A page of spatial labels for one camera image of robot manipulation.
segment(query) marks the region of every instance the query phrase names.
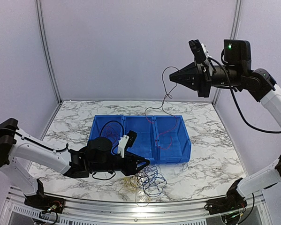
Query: white marble surface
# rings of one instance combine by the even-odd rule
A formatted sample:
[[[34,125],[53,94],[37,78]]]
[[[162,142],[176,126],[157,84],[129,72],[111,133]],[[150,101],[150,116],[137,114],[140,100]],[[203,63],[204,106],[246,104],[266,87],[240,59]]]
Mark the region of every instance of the white marble surface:
[[[48,130],[44,141],[64,148],[79,150],[87,144],[95,115],[143,115],[147,107],[160,102],[146,101],[69,101],[64,102]],[[164,193],[154,202],[180,201],[213,197],[226,193],[230,185],[244,177],[237,153],[217,113],[209,103],[167,102],[164,108],[182,115],[192,142],[191,160],[184,164],[158,165],[167,180]],[[149,115],[163,115],[149,110]],[[123,175],[109,181],[93,178],[71,179],[36,163],[29,171],[40,178],[46,192],[76,198],[135,202],[135,194],[122,187]],[[108,175],[101,173],[101,178]]]

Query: black cable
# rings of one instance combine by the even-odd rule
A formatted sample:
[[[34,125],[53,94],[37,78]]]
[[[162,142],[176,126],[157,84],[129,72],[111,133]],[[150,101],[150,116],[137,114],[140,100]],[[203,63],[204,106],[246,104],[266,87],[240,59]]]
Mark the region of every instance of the black cable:
[[[111,150],[111,152],[114,154],[114,155],[116,155],[116,153],[114,152],[114,149],[116,149],[116,147],[119,145],[119,143],[117,143],[113,148],[112,148],[112,150]]]
[[[31,217],[31,219],[32,219],[32,221],[34,222],[34,223],[37,223],[38,225],[55,225],[56,223],[57,223],[57,221],[58,221],[58,213],[56,212],[56,211],[52,211],[52,212],[54,212],[54,213],[56,213],[56,219],[54,220],[54,222],[52,222],[51,224],[47,224],[47,222],[38,222],[38,221],[34,221],[33,220],[33,218]]]
[[[133,184],[130,176],[130,185],[136,189],[141,189],[149,197],[158,197],[162,194],[167,180],[158,172],[157,167],[146,167],[136,175],[137,182]]]
[[[180,71],[177,67],[172,67],[172,66],[166,67],[166,68],[163,70],[163,72],[162,72],[162,77],[161,77],[161,78],[162,78],[162,83],[163,83],[164,91],[165,91],[166,94],[165,94],[165,96],[164,96],[164,98],[163,98],[163,100],[162,100],[161,106],[160,106],[159,108],[148,107],[148,108],[145,109],[144,115],[145,115],[146,117],[147,117],[146,111],[147,111],[148,109],[160,109],[160,108],[161,108],[162,111],[163,111],[164,113],[166,113],[167,115],[174,116],[174,115],[172,115],[172,114],[166,112],[166,111],[164,110],[164,108],[163,108],[165,99],[166,99],[166,98],[169,98],[169,99],[172,99],[172,98],[173,98],[173,96],[172,96],[170,93],[171,93],[171,92],[177,87],[177,85],[178,85],[178,83],[176,83],[176,85],[175,85],[169,92],[167,92],[167,88],[166,88],[166,86],[165,86],[165,82],[164,82],[163,77],[164,77],[165,71],[166,71],[168,68],[175,68],[176,70]]]
[[[15,130],[9,129],[9,128],[0,127],[0,130],[10,131],[10,132],[12,132],[12,133],[14,133],[14,134],[17,134],[17,135],[20,136],[20,137],[23,136],[22,134],[16,132]],[[41,146],[42,148],[45,148],[45,149],[50,150],[50,151],[54,151],[54,149],[52,149],[52,148],[50,148],[50,147],[47,147],[47,146],[45,146],[45,145],[43,145],[43,144],[41,144],[41,143],[38,143],[38,142],[36,142],[36,141],[34,141],[34,140],[28,138],[28,137],[24,137],[24,138],[25,138],[27,141],[29,141],[29,142],[32,142],[32,143],[34,143],[34,144],[36,144],[36,145]],[[66,143],[66,147],[65,147],[64,149],[56,150],[56,152],[61,152],[61,151],[65,151],[65,150],[68,150],[68,143]]]
[[[99,133],[99,136],[100,136],[100,137],[102,136],[102,133],[103,133],[103,130],[104,130],[105,126],[106,126],[107,124],[113,123],[113,122],[114,122],[114,123],[118,123],[118,124],[122,127],[122,136],[124,136],[124,134],[125,134],[125,128],[123,128],[123,125],[122,125],[119,121],[111,120],[111,121],[105,123],[104,126],[102,127],[102,129],[101,129],[101,131],[100,131],[100,133]]]
[[[230,89],[230,87],[217,87],[217,88],[220,88],[220,89]]]
[[[251,125],[250,123],[248,123],[248,121],[247,121],[247,120],[245,119],[245,117],[243,116],[243,113],[242,113],[242,111],[241,111],[241,109],[240,109],[240,107],[239,107],[239,105],[238,105],[237,99],[236,99],[235,94],[234,94],[234,92],[233,92],[233,87],[232,87],[232,85],[231,85],[229,75],[228,75],[228,73],[226,72],[225,68],[224,68],[217,60],[215,60],[215,59],[213,59],[213,58],[211,58],[211,57],[209,57],[208,59],[214,61],[214,62],[215,62],[216,64],[218,64],[218,65],[220,66],[220,68],[224,71],[224,73],[225,73],[225,75],[226,75],[226,77],[227,77],[227,80],[228,80],[229,89],[230,89],[230,92],[231,92],[231,94],[232,94],[232,98],[233,98],[233,100],[234,100],[234,103],[235,103],[235,105],[236,105],[236,107],[237,107],[237,110],[238,110],[238,112],[239,112],[241,118],[243,119],[244,123],[245,123],[246,125],[248,125],[249,127],[251,127],[252,129],[257,130],[257,131],[260,131],[260,132],[263,132],[263,133],[267,133],[267,134],[281,134],[281,131],[263,130],[263,129],[260,129],[260,128],[258,128],[258,127],[255,127],[255,126]]]
[[[251,211],[250,211],[249,214],[246,216],[246,218],[244,218],[244,219],[243,219],[241,222],[239,222],[238,224],[242,224],[242,223],[251,215],[251,213],[253,212],[254,205],[255,205],[255,196],[254,196],[253,193],[252,193],[252,196],[253,196],[253,205],[252,205]]]
[[[214,204],[214,203],[208,203],[204,206],[204,209],[209,211],[211,209],[210,206],[217,206],[217,207],[225,207],[229,204],[229,202],[226,202],[225,204]]]
[[[244,214],[246,211],[247,211],[247,208],[245,207],[244,210],[243,210],[243,214]]]
[[[94,172],[94,173],[92,174],[92,178],[94,178],[95,180],[110,180],[110,179],[112,179],[113,177],[115,177],[115,175],[116,175],[116,172],[113,172],[113,173],[114,173],[114,175],[113,175],[112,177],[109,177],[109,178],[107,178],[107,179],[101,179],[101,178],[94,177],[94,175],[97,174],[97,172]]]
[[[215,66],[213,65],[213,63],[212,63],[210,60],[208,60],[208,61],[209,61],[210,65],[211,65],[211,67],[212,67],[213,72],[214,72],[214,73],[217,73],[216,68],[215,68]]]
[[[54,225],[54,224],[57,223],[57,220],[58,220],[58,213],[57,213],[57,212],[54,212],[54,213],[56,213],[56,219],[55,219],[55,221],[54,221],[52,224],[49,224],[49,225]]]
[[[6,131],[10,131],[14,134],[19,135],[20,137],[22,136],[21,134],[19,134],[18,132],[16,132],[15,130],[9,129],[9,128],[4,128],[4,127],[0,127],[0,130],[6,130]]]
[[[223,49],[223,51],[221,51],[221,54],[220,54],[220,60],[221,60],[222,64],[224,64],[224,65],[228,65],[228,63],[227,63],[227,62],[225,62],[225,61],[224,61],[224,59],[223,59],[224,54],[225,54],[225,49]]]
[[[66,150],[69,150],[68,149],[68,143],[66,143],[66,147],[64,149],[56,150],[56,152],[62,152],[62,151],[66,151]]]

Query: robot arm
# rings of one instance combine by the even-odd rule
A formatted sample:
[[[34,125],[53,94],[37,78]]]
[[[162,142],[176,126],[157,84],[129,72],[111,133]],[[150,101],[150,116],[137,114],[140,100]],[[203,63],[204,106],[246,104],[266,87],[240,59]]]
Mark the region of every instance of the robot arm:
[[[56,212],[62,212],[64,199],[44,194],[43,184],[33,178],[17,158],[24,158],[45,165],[64,176],[71,178],[86,178],[91,173],[121,171],[124,175],[134,175],[150,161],[127,152],[132,147],[137,134],[129,131],[119,141],[118,154],[112,154],[111,141],[105,137],[89,140],[87,146],[75,151],[54,148],[38,140],[17,127],[18,121],[8,119],[0,124],[0,170],[15,183],[26,196],[25,204],[48,210],[58,202]]]
[[[172,73],[170,80],[197,91],[199,97],[209,97],[210,88],[218,87],[233,91],[247,90],[274,117],[281,127],[281,88],[264,69],[251,70],[251,49],[248,41],[224,40],[221,54],[224,65],[213,65],[216,60],[209,56],[204,44],[198,40],[189,42],[195,61],[180,71]],[[245,123],[261,132],[281,134],[281,131],[264,131],[250,125],[243,117],[239,106],[235,104]],[[272,164],[259,172],[236,180],[227,192],[227,196],[207,201],[205,207],[210,214],[223,213],[247,206],[245,197],[281,182],[281,155]]]

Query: blue plastic bin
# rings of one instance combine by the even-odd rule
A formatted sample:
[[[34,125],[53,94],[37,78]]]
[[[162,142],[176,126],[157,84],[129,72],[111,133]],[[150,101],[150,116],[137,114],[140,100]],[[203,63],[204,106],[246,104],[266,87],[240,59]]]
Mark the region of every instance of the blue plastic bin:
[[[158,163],[188,162],[191,142],[183,117],[155,116],[155,126],[158,141]]]
[[[111,120],[121,123],[125,134],[130,130],[137,133],[137,138],[128,151],[150,160],[151,164],[189,161],[191,142],[182,116],[95,116],[89,139],[99,137],[102,127]],[[122,128],[115,122],[110,123],[103,130],[102,136],[109,138],[115,146],[122,137]]]
[[[107,122],[112,120],[115,120],[123,125],[123,115],[95,116],[93,119],[89,139],[95,139],[99,137],[99,133],[102,127]],[[116,122],[109,123],[107,126],[105,126],[102,132],[102,137],[109,138],[112,141],[113,146],[115,146],[116,144],[118,144],[120,137],[122,137],[121,126]]]
[[[148,116],[149,121],[153,121],[153,116]],[[154,123],[150,123],[145,116],[124,116],[125,132],[130,130],[137,133],[137,138],[128,151],[150,160],[151,164],[157,161],[156,130]]]

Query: white wall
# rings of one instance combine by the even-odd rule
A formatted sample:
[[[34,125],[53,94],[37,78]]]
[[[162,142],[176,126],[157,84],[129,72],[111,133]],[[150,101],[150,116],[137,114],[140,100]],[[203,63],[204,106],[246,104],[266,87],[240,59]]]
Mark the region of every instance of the white wall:
[[[63,99],[164,97],[161,73],[193,61],[191,39],[218,56],[235,1],[43,1],[48,45]],[[166,73],[168,88],[173,86]],[[211,101],[180,86],[174,100]]]
[[[0,123],[14,117],[39,138],[56,106],[34,1],[0,0]],[[9,188],[0,172],[0,212]]]
[[[281,86],[281,1],[244,1],[238,39],[249,40],[252,68],[265,68]],[[246,91],[236,95],[252,125],[281,130],[272,116]],[[281,154],[281,135],[264,134],[247,127],[239,116],[229,91],[223,91],[217,109],[249,174]],[[281,225],[281,184],[264,191],[274,225]]]

